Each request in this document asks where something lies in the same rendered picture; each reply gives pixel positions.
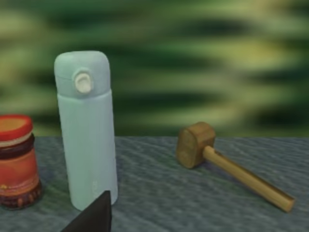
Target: gray wood grain surface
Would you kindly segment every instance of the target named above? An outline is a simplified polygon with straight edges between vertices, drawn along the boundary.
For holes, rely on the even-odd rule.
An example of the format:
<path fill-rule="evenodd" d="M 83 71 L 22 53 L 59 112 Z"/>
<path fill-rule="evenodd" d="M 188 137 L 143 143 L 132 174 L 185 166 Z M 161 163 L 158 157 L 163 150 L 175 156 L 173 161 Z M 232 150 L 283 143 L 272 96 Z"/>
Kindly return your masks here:
<path fill-rule="evenodd" d="M 215 166 L 188 170 L 177 138 L 116 138 L 119 198 L 113 232 L 309 232 L 309 138 L 218 138 L 217 150 L 296 197 L 285 213 Z M 35 142 L 44 197 L 0 209 L 1 232 L 58 232 L 79 211 L 70 203 L 61 138 Z"/>

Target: light blue thermos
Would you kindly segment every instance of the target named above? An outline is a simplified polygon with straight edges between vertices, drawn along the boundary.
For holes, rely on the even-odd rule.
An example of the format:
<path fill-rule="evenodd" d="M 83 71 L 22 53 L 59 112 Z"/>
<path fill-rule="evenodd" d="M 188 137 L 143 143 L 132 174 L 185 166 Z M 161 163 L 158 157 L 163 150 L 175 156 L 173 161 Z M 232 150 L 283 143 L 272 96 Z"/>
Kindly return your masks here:
<path fill-rule="evenodd" d="M 55 60 L 70 197 L 84 210 L 104 191 L 118 197 L 112 91 L 107 57 L 76 51 Z"/>

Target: red lid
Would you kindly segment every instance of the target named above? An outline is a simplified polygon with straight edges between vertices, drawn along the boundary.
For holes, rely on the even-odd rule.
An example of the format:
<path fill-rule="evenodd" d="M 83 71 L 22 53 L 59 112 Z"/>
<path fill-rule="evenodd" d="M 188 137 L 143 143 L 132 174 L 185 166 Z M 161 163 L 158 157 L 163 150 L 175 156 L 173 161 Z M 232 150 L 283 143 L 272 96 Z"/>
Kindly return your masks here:
<path fill-rule="evenodd" d="M 25 115 L 0 116 L 0 141 L 18 139 L 29 134 L 33 129 L 32 120 Z"/>

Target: camouflage backdrop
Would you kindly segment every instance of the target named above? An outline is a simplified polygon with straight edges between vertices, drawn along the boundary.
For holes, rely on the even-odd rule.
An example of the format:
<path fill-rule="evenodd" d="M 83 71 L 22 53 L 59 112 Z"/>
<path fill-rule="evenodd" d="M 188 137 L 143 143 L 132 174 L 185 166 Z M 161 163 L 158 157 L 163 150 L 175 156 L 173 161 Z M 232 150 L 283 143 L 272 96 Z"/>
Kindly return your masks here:
<path fill-rule="evenodd" d="M 60 134 L 55 57 L 111 64 L 116 135 L 309 135 L 309 5 L 298 0 L 2 0 L 0 114 Z"/>

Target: wooden handle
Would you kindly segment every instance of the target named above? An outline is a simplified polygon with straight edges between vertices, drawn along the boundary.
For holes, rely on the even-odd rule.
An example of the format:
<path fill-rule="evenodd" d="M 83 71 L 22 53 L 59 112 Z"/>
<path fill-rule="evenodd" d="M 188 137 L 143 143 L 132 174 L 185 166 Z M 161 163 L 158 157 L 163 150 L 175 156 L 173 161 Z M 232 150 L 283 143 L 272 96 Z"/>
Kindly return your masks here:
<path fill-rule="evenodd" d="M 280 189 L 259 178 L 254 173 L 224 157 L 210 146 L 204 148 L 203 156 L 206 160 L 209 160 L 223 170 L 227 171 L 241 183 L 245 184 L 283 211 L 291 211 L 295 202 L 293 197 L 287 195 Z"/>

